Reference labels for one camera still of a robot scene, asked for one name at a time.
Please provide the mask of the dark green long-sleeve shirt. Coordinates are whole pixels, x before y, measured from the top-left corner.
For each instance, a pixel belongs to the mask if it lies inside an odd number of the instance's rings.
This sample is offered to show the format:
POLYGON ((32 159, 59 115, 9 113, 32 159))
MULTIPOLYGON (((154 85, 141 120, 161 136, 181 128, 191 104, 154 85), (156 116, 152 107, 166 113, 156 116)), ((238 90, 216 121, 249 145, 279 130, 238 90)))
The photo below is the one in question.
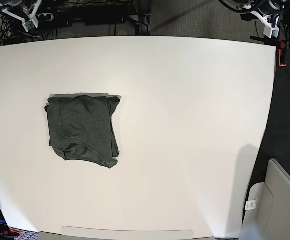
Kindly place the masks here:
POLYGON ((49 146, 65 161, 95 163, 108 169, 117 164, 112 115, 120 99, 117 96, 48 98, 45 106, 49 146))

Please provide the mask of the red clamp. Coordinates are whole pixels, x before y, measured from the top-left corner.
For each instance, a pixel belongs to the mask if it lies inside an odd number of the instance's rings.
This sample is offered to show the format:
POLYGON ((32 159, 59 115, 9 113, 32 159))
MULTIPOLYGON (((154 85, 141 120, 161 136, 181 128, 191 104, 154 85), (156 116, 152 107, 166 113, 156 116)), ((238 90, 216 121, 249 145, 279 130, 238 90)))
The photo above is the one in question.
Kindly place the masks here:
POLYGON ((287 43, 285 40, 282 40, 279 45, 278 49, 278 65, 280 67, 285 67, 285 57, 286 57, 286 49, 287 49, 287 43))

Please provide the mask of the white power strip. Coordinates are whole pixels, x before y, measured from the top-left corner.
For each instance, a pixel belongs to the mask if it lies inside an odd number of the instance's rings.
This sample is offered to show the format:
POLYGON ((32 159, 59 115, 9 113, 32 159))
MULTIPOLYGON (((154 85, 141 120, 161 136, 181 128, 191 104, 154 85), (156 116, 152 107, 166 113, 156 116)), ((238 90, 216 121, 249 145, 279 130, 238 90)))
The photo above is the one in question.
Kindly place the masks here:
POLYGON ((52 13, 40 13, 36 15, 39 22, 51 22, 54 20, 52 13))

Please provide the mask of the beige plastic bin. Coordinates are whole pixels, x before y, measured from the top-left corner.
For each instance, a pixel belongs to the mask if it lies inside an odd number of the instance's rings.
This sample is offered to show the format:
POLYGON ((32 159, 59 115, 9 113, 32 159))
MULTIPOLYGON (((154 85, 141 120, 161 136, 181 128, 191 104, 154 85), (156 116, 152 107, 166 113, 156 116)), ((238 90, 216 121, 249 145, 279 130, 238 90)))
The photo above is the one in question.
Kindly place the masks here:
POLYGON ((239 239, 290 240, 290 175, 275 159, 250 189, 239 239))

